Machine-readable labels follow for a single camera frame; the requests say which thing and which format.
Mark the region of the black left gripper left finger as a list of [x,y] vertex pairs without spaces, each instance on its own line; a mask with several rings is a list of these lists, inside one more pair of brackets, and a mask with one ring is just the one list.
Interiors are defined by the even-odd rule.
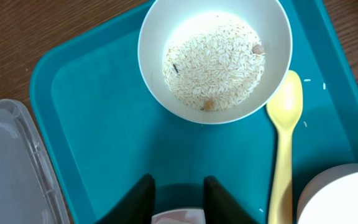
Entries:
[[155,206],[155,180],[143,175],[97,224],[151,224]]

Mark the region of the pink bowl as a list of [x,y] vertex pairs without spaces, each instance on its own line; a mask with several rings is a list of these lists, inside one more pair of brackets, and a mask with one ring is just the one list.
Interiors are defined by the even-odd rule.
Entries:
[[152,217],[151,224],[205,224],[202,208],[181,208],[161,212]]

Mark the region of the white bowl with rice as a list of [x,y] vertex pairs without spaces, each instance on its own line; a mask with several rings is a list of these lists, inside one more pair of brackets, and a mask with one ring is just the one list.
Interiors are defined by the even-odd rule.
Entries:
[[138,62],[153,97],[200,124],[251,115],[288,74],[293,38],[278,0],[155,1],[140,29]]

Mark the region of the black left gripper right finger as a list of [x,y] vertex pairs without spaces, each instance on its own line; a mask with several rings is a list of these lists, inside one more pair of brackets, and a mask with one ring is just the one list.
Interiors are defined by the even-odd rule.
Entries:
[[204,178],[203,210],[206,224],[258,224],[212,175]]

